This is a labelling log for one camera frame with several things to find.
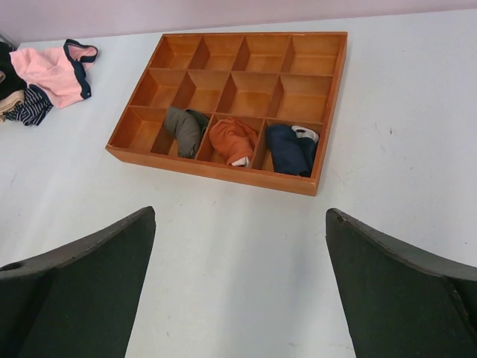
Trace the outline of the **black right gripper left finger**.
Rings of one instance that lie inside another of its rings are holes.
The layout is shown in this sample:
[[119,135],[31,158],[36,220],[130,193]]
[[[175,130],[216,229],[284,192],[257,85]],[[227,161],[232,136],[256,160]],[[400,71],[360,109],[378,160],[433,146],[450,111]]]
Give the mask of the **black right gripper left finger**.
[[144,207],[1,267],[2,357],[124,357],[156,233]]

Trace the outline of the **pink underwear navy trim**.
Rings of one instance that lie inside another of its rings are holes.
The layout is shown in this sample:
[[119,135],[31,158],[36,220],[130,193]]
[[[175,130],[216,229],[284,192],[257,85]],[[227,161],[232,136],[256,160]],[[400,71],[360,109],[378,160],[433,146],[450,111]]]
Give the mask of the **pink underwear navy trim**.
[[68,107],[92,96],[86,72],[97,57],[97,47],[72,39],[67,39],[60,47],[44,50],[23,48],[10,53],[16,74],[57,108]]

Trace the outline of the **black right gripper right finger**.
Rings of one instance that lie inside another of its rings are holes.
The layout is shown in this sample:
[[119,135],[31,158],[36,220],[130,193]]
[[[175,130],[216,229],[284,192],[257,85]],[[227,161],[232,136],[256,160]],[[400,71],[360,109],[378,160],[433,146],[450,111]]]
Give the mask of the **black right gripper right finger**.
[[476,268],[335,208],[326,244],[357,357],[475,357]]

